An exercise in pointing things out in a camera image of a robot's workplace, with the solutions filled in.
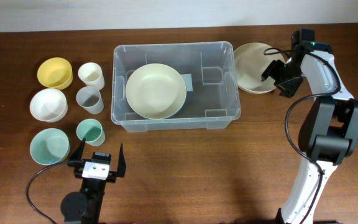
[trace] plastic tub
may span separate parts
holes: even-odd
[[[128,78],[136,69],[150,63],[168,65],[185,79],[185,104],[169,118],[145,119],[127,102]],[[233,47],[229,42],[120,45],[114,50],[111,119],[128,132],[223,129],[241,115],[235,71]]]

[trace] brown table surface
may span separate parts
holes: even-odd
[[[263,42],[281,49],[290,47],[294,26],[246,26],[197,29],[92,30],[0,34],[0,223],[47,223],[25,199],[28,180],[43,166],[29,153],[31,139],[45,128],[59,128],[70,139],[71,151],[79,145],[76,125],[83,119],[99,120],[106,133],[92,152],[112,154],[116,168],[120,143],[124,143],[127,173],[106,186],[100,215],[108,223],[230,223],[273,219],[294,183],[300,157],[284,133],[284,116],[299,97],[310,94],[304,82],[295,97],[279,97],[276,90],[264,95],[240,91],[242,114],[226,129],[149,131],[128,133],[110,119],[113,50],[120,44],[210,42],[227,40],[234,48]],[[347,89],[358,99],[358,24],[307,25],[316,40],[330,43],[336,68]],[[63,90],[68,113],[59,122],[34,119],[29,103],[43,89],[38,66],[47,58],[71,62],[73,83]],[[76,104],[84,86],[77,75],[85,62],[103,68],[106,86],[101,93],[105,109],[91,115]],[[298,130],[312,101],[294,110],[290,130]],[[60,202],[80,189],[67,166],[49,170],[30,189],[34,203],[58,223],[63,223]],[[336,219],[358,223],[358,144],[330,178],[319,201],[315,220]]]

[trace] black cable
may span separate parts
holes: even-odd
[[[266,53],[266,51],[268,50],[277,50],[276,52],[272,52],[272,53]],[[264,51],[264,55],[274,55],[274,54],[285,54],[287,52],[295,52],[296,50],[280,50],[280,49],[277,49],[277,48],[269,48],[269,49],[266,49]],[[317,185],[317,189],[316,189],[316,192],[314,193],[314,196],[313,196],[313,199],[310,203],[310,206],[309,206],[309,209],[306,213],[306,215],[303,217],[302,221],[300,222],[300,224],[302,224],[308,217],[308,215],[310,214],[310,211],[311,209],[313,208],[313,205],[317,199],[317,195],[318,195],[318,192],[320,191],[320,188],[321,188],[321,184],[323,183],[323,175],[324,175],[324,171],[322,170],[321,166],[316,162],[316,161],[313,161],[312,159],[310,159],[307,155],[305,155],[302,151],[300,151],[297,146],[294,144],[294,142],[292,141],[291,139],[291,136],[290,136],[290,132],[289,132],[289,129],[288,129],[288,120],[290,118],[290,114],[291,114],[291,111],[292,109],[300,102],[302,101],[305,101],[307,99],[310,99],[310,98],[315,98],[315,97],[321,97],[321,96],[332,96],[336,93],[338,93],[339,91],[341,91],[341,82],[339,81],[339,75],[336,73],[335,69],[323,58],[321,58],[320,56],[317,56],[315,54],[312,54],[310,52],[305,52],[305,54],[307,55],[310,55],[314,58],[317,58],[318,60],[320,60],[321,62],[323,62],[329,69],[330,71],[334,74],[334,78],[336,80],[336,83],[337,83],[337,87],[334,91],[330,92],[330,93],[318,93],[318,94],[313,94],[313,95],[309,95],[309,96],[304,96],[302,98],[300,98],[299,100],[296,100],[288,109],[287,111],[287,114],[285,115],[285,120],[284,120],[284,128],[285,128],[285,135],[287,136],[287,139],[288,141],[290,142],[292,148],[294,148],[294,150],[299,154],[301,155],[302,157],[304,157],[305,159],[307,159],[309,162],[311,162],[312,164],[314,164],[317,169],[318,169],[318,172],[320,173],[319,175],[319,182],[318,182],[318,185]]]
[[[49,165],[45,168],[43,168],[42,170],[38,171],[38,173],[36,173],[29,181],[29,183],[27,184],[27,187],[25,188],[25,196],[27,198],[28,203],[30,204],[30,206],[34,209],[34,211],[36,211],[38,214],[40,214],[41,216],[43,216],[44,218],[46,218],[47,220],[49,220],[51,223],[53,224],[57,224],[53,219],[51,219],[49,216],[47,216],[46,214],[44,214],[43,212],[41,212],[35,205],[34,203],[32,203],[30,196],[29,196],[29,190],[30,190],[30,185],[31,183],[34,181],[34,179],[36,177],[38,177],[38,175],[40,175],[43,171],[46,171],[52,167],[55,166],[59,166],[59,165],[64,165],[64,164],[73,164],[73,163],[77,163],[77,162],[81,162],[81,161],[63,161],[63,162],[57,162],[55,164]]]

